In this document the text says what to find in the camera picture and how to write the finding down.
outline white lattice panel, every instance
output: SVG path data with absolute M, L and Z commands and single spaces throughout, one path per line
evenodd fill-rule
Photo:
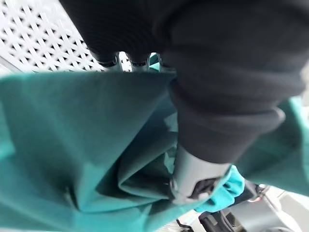
M 23 72 L 104 70 L 56 0 L 0 0 L 0 57 Z

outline black sleeve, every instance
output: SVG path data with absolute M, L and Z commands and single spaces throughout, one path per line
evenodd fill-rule
M 234 162 L 284 120 L 309 57 L 306 1 L 148 1 L 165 62 L 178 78 L 179 140 L 211 162 Z

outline teal fabric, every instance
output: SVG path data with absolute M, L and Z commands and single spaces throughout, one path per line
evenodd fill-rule
M 200 206 L 168 200 L 177 142 L 171 78 L 59 72 L 0 79 L 0 226 L 150 232 Z M 236 166 L 250 180 L 309 195 L 307 128 L 297 107 L 284 102 L 285 123 Z
M 309 196 L 309 130 L 301 114 L 301 100 L 291 98 L 279 107 L 285 121 L 260 136 L 236 166 L 243 177 L 255 183 Z
M 195 208 L 195 211 L 213 213 L 234 204 L 235 197 L 238 197 L 244 191 L 245 181 L 234 165 L 227 175 L 228 180 L 223 184 L 222 188 L 218 188 L 212 198 Z

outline teal cloth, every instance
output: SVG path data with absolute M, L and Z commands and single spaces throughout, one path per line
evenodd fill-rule
M 234 204 L 235 197 L 238 197 L 244 191 L 245 181 L 234 165 L 230 168 L 226 178 L 227 181 L 222 187 L 218 188 L 208 201 L 195 208 L 195 211 L 213 213 Z
M 198 207 L 167 197 L 177 142 L 171 78 L 59 72 L 0 79 L 0 226 L 150 232 Z M 307 128 L 294 100 L 281 108 L 285 123 L 236 166 L 245 178 L 309 195 Z

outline perforated metal panel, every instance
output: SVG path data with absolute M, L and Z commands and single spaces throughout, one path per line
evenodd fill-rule
M 0 0 L 0 58 L 23 72 L 104 70 L 56 0 Z

